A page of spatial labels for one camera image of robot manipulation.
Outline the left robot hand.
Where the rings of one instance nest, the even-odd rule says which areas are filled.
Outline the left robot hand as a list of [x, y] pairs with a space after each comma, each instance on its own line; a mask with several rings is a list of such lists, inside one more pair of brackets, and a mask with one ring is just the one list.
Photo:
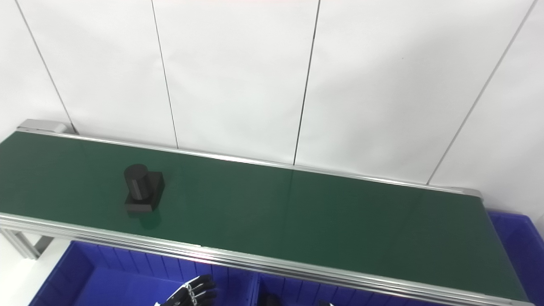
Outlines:
[[215, 282], [211, 274], [200, 275], [181, 285], [164, 303], [155, 306], [213, 306]]

